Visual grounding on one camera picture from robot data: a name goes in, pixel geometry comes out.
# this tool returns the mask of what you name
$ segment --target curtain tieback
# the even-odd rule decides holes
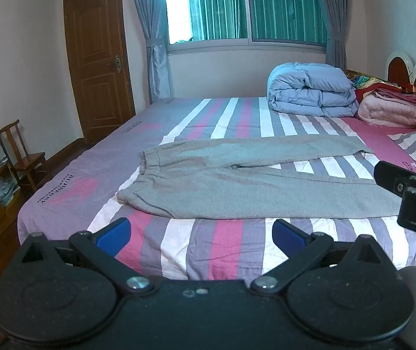
[[[329,39],[332,39],[334,41],[345,42],[345,34],[332,32],[330,33]]]
[[[146,47],[147,48],[153,48],[156,46],[163,45],[165,43],[164,38],[153,38],[153,39],[147,39],[146,40]]]

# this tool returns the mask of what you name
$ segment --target window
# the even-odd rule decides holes
[[[249,9],[245,1],[166,0],[169,42],[326,42],[318,0],[250,0]]]

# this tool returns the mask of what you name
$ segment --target bed sheet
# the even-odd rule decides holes
[[[19,213],[19,237],[23,241],[29,233],[43,231],[50,239],[65,239],[78,230],[95,232],[117,218],[128,217],[132,236],[117,259],[136,271],[172,279],[239,278],[250,282],[287,259],[272,241],[275,218],[177,220],[120,205],[115,193],[136,179],[142,151],[187,139],[347,135],[360,136],[375,154],[274,167],[372,178],[380,159],[416,171],[416,163],[388,138],[393,130],[404,132],[366,125],[354,118],[277,113],[268,108],[265,97],[162,100],[74,160],[36,192]],[[416,265],[416,233],[399,227],[396,217],[289,220],[307,233],[323,231],[339,241],[373,235],[397,268]]]

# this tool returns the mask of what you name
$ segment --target wooden chair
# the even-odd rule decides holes
[[[13,165],[13,170],[15,173],[24,172],[29,182],[29,184],[20,183],[20,186],[30,187],[33,190],[33,192],[36,192],[38,188],[40,188],[47,181],[51,180],[51,173],[49,171],[48,164],[46,163],[45,153],[29,154],[27,152],[27,148],[25,147],[25,143],[23,142],[22,135],[17,126],[19,122],[20,120],[17,120],[13,122],[12,124],[8,124],[4,126],[2,129],[0,129],[0,143],[4,151],[6,151],[4,144],[2,142],[2,136],[1,136],[2,133],[5,133],[7,136],[7,139],[9,140],[10,147],[12,148],[15,154],[15,157],[17,158],[17,163]],[[22,144],[23,151],[25,153],[24,157],[21,156],[17,143],[15,142],[15,139],[10,131],[11,128],[14,126],[17,131],[18,138],[20,139],[20,142]],[[38,180],[36,177],[37,174],[41,174],[41,175],[44,174],[44,176]]]

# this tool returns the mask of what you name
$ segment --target window frame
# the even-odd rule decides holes
[[[260,41],[254,41],[252,34],[252,20],[250,15],[250,0],[245,0],[245,12],[247,15],[247,38],[210,39],[207,41],[193,41],[171,44],[169,42],[169,23],[166,22],[167,53],[199,53],[223,50],[306,50],[308,53],[326,53],[326,44],[320,44],[316,42],[293,41],[289,39],[262,39]]]

